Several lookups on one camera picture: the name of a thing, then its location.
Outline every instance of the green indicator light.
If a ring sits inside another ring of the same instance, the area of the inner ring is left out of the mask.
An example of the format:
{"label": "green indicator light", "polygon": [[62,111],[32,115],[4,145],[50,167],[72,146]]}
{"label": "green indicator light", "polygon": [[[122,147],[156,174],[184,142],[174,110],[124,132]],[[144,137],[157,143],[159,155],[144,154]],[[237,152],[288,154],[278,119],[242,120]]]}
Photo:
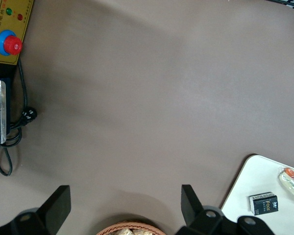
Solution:
{"label": "green indicator light", "polygon": [[12,15],[12,9],[11,8],[7,8],[6,9],[6,13],[10,16],[10,15]]}

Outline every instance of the wicker basket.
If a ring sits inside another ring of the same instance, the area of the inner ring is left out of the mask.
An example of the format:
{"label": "wicker basket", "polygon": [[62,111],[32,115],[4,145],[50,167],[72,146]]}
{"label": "wicker basket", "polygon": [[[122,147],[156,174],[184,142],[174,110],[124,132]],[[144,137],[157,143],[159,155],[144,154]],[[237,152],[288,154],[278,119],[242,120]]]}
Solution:
{"label": "wicker basket", "polygon": [[108,235],[109,233],[115,232],[121,229],[141,229],[144,231],[151,232],[153,235],[166,235],[163,231],[151,226],[149,224],[145,224],[142,222],[135,221],[124,221],[114,225],[111,225],[104,230],[101,230],[97,235]]}

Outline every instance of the bolt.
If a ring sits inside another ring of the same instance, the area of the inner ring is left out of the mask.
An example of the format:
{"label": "bolt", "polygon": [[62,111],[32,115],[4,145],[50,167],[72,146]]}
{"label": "bolt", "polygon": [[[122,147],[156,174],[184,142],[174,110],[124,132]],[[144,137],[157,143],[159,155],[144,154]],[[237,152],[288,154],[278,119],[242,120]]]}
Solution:
{"label": "bolt", "polygon": [[207,215],[209,218],[215,218],[215,217],[216,217],[216,214],[215,214],[213,211],[207,211],[207,212],[206,212],[206,215]]}
{"label": "bolt", "polygon": [[31,218],[31,214],[25,214],[20,218],[20,222],[27,221]]}
{"label": "bolt", "polygon": [[244,221],[245,221],[246,224],[249,224],[249,225],[255,225],[256,224],[256,221],[253,220],[252,218],[249,218],[249,217],[246,217],[244,219]]}

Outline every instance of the blue button base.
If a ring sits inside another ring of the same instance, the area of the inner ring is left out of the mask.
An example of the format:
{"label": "blue button base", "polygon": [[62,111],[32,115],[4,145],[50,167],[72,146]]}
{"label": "blue button base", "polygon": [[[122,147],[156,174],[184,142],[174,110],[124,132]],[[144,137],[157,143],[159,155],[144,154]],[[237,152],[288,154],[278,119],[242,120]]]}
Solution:
{"label": "blue button base", "polygon": [[11,30],[4,30],[0,33],[0,54],[1,55],[10,55],[9,53],[7,53],[5,50],[4,50],[4,47],[3,47],[3,44],[4,44],[4,41],[5,39],[8,37],[8,36],[16,36],[16,34],[11,31]]}

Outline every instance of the red emergency stop button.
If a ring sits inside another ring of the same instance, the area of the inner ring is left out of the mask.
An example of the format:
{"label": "red emergency stop button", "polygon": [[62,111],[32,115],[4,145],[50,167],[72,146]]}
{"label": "red emergency stop button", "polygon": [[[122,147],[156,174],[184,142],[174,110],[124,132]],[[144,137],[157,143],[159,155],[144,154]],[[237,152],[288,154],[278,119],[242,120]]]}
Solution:
{"label": "red emergency stop button", "polygon": [[17,55],[21,52],[23,47],[22,41],[13,35],[7,36],[3,43],[5,52],[11,55]]}

